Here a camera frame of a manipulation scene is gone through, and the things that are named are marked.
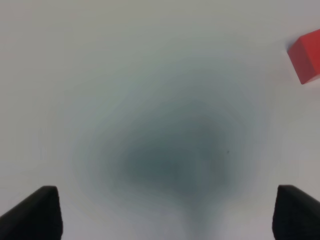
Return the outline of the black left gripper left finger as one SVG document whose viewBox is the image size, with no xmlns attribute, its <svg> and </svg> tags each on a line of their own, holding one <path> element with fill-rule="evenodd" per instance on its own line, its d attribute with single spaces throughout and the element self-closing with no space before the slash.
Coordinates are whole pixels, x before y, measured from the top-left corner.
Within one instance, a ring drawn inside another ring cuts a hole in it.
<svg viewBox="0 0 320 240">
<path fill-rule="evenodd" d="M 2 240 L 60 240 L 63 235 L 56 186 L 42 186 L 0 217 Z"/>
</svg>

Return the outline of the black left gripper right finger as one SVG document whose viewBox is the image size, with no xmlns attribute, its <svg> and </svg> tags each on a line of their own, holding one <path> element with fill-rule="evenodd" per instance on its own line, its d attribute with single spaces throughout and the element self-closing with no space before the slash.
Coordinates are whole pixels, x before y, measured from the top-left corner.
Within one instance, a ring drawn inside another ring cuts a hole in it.
<svg viewBox="0 0 320 240">
<path fill-rule="evenodd" d="M 279 185 L 272 232 L 275 240 L 318 240 L 320 202 L 293 185 Z"/>
</svg>

